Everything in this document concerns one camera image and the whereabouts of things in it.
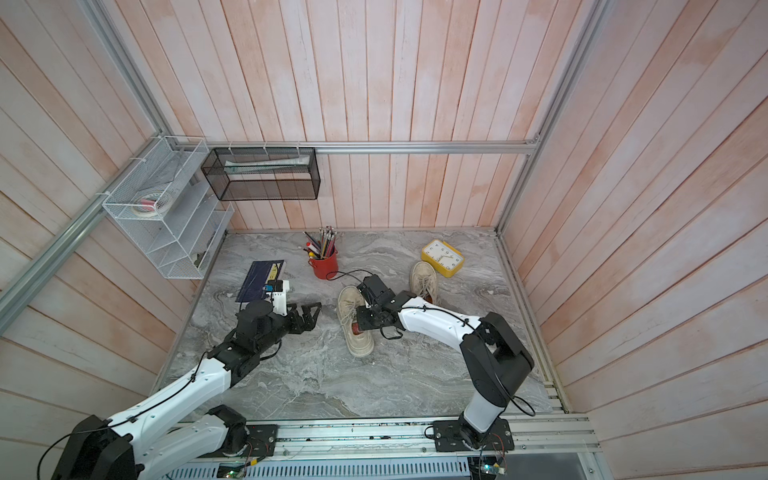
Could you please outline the beige sneaker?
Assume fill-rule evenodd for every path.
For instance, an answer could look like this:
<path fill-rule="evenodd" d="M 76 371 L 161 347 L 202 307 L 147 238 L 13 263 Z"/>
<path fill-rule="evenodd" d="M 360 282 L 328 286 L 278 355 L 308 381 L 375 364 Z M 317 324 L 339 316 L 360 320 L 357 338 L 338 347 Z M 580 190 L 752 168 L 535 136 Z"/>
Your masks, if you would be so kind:
<path fill-rule="evenodd" d="M 372 334 L 363 331 L 358 323 L 358 308 L 365 306 L 362 294 L 355 287 L 346 286 L 339 293 L 337 316 L 348 350 L 356 358 L 370 355 L 375 345 Z"/>
<path fill-rule="evenodd" d="M 431 264 L 419 261 L 413 265 L 410 272 L 410 291 L 429 303 L 437 302 L 437 272 Z"/>

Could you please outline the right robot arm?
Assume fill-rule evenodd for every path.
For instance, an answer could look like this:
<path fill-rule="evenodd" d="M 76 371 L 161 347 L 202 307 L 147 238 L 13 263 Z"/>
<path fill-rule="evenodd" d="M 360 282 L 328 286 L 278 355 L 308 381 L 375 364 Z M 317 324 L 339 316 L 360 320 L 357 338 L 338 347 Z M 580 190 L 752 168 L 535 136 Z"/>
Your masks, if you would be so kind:
<path fill-rule="evenodd" d="M 474 393 L 456 420 L 437 420 L 427 429 L 439 452 L 512 451 L 509 422 L 502 418 L 533 371 L 532 355 L 499 314 L 469 316 L 435 306 L 415 294 L 398 294 L 376 275 L 357 286 L 364 304 L 353 328 L 383 332 L 393 327 L 426 335 L 461 353 Z"/>

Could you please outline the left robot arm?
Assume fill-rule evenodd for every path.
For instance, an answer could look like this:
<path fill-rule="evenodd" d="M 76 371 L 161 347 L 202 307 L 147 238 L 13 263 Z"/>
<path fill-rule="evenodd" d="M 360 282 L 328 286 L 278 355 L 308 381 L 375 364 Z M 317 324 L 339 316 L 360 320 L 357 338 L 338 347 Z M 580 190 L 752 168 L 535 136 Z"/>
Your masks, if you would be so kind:
<path fill-rule="evenodd" d="M 63 436 L 53 478 L 160 479 L 210 453 L 252 455 L 245 417 L 226 405 L 186 427 L 177 424 L 247 377 L 285 336 L 313 330 L 321 307 L 319 302 L 290 303 L 277 311 L 266 300 L 249 303 L 223 342 L 204 352 L 181 378 L 106 419 L 91 415 Z"/>

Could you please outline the red pen cup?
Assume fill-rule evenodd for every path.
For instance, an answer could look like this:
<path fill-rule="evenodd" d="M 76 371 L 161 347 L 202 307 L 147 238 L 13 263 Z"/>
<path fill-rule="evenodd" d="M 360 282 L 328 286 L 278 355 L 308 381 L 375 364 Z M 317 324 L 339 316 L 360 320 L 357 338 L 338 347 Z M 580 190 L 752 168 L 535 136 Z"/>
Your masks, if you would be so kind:
<path fill-rule="evenodd" d="M 338 273 L 338 261 L 337 251 L 333 252 L 324 258 L 315 258 L 311 256 L 308 259 L 308 264 L 311 266 L 316 278 L 320 280 L 331 280 Z"/>

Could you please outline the dark blue book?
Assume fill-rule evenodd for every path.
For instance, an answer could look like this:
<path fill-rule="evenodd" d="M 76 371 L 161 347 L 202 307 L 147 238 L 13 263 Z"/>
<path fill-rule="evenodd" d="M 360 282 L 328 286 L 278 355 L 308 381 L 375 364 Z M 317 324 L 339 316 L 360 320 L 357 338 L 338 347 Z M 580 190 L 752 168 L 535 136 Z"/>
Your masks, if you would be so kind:
<path fill-rule="evenodd" d="M 249 303 L 265 298 L 265 286 L 269 281 L 277 280 L 284 265 L 284 260 L 253 261 L 236 297 L 238 303 Z"/>

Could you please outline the pens and pencils bunch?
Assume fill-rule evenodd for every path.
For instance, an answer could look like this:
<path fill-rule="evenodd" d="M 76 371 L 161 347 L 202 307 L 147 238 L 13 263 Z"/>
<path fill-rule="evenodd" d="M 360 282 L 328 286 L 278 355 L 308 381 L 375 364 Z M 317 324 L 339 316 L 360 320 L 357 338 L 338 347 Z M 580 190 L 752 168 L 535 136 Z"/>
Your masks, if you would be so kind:
<path fill-rule="evenodd" d="M 337 231 L 332 226 L 321 227 L 316 234 L 303 232 L 307 243 L 303 247 L 311 260 L 326 260 L 337 252 Z"/>

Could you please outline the yellow alarm clock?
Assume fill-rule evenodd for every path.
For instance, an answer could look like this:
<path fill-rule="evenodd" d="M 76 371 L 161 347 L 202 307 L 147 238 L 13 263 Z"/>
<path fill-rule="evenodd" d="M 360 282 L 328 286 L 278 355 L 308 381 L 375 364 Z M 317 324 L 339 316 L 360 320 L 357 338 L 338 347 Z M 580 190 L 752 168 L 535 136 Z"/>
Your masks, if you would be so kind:
<path fill-rule="evenodd" d="M 453 277 L 464 265 L 464 256 L 448 243 L 435 239 L 421 250 L 421 260 L 429 263 L 439 274 Z"/>

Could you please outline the tape roll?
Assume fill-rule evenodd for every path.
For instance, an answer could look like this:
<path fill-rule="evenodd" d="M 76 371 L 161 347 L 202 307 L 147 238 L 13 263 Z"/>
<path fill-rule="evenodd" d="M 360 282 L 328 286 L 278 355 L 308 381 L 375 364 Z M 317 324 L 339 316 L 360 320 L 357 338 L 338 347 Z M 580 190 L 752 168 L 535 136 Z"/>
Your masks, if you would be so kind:
<path fill-rule="evenodd" d="M 170 205 L 170 195 L 159 190 L 149 191 L 136 200 L 130 207 L 130 211 L 138 218 L 153 218 L 164 215 Z"/>

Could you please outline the black mesh wall basket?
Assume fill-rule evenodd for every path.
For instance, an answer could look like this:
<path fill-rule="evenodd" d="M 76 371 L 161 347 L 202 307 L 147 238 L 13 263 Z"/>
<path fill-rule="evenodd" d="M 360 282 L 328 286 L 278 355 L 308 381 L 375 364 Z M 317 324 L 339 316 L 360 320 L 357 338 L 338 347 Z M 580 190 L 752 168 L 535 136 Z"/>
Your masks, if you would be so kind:
<path fill-rule="evenodd" d="M 217 147 L 201 171 L 222 201 L 315 200 L 321 175 L 305 147 Z"/>

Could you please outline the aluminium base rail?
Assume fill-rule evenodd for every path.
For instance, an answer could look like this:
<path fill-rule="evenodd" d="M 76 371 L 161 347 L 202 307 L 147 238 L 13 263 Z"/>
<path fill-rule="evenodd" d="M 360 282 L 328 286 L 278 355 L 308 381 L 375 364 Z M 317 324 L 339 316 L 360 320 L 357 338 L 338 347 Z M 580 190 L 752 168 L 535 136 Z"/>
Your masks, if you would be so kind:
<path fill-rule="evenodd" d="M 597 435 L 585 415 L 507 413 L 512 439 L 507 454 L 599 452 Z M 270 448 L 274 461 L 439 456 L 431 439 L 431 417 L 283 420 Z"/>

